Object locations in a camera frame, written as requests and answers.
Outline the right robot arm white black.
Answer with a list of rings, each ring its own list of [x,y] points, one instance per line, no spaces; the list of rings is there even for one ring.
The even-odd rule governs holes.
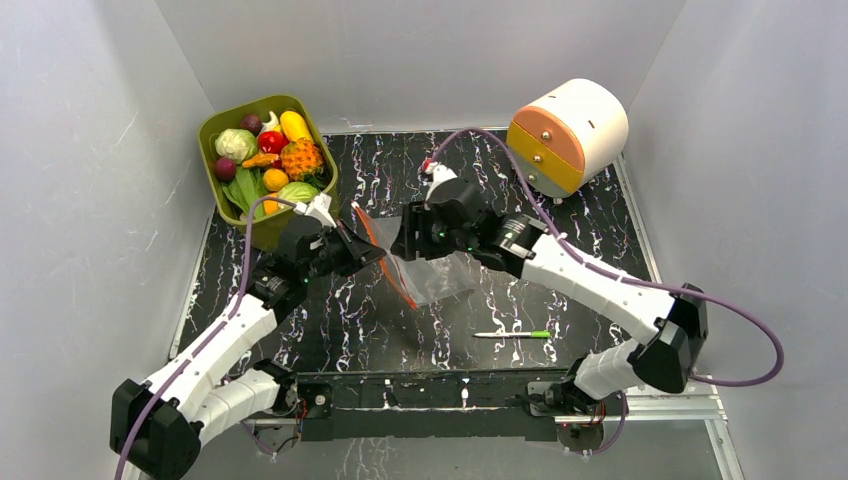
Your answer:
[[[541,220],[496,212],[462,178],[404,206],[391,252],[406,261],[467,253],[490,270],[557,291],[629,334],[620,345],[578,359],[563,382],[517,395],[533,416],[587,414],[606,397],[642,385],[680,394],[707,338],[706,308],[696,291],[645,288],[587,254],[570,255]]]

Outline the green cabbage toy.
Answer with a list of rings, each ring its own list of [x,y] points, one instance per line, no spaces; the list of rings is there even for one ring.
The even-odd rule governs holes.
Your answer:
[[[277,197],[292,203],[309,204],[321,191],[307,182],[290,182],[277,192]]]

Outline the magenta round fruit toy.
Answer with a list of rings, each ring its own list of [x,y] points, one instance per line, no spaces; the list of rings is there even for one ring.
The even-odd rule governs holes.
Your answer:
[[[213,168],[213,173],[216,179],[222,183],[232,181],[237,174],[238,164],[229,157],[219,158]]]

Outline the clear zip bag orange zipper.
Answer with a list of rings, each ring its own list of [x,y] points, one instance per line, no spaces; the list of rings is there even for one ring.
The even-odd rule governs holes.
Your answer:
[[[389,284],[413,309],[418,309],[451,296],[473,291],[473,281],[468,265],[457,254],[447,257],[412,261],[402,260],[390,252],[391,242],[399,233],[399,217],[372,218],[357,203],[352,211],[364,226],[372,244],[384,249],[380,268]]]

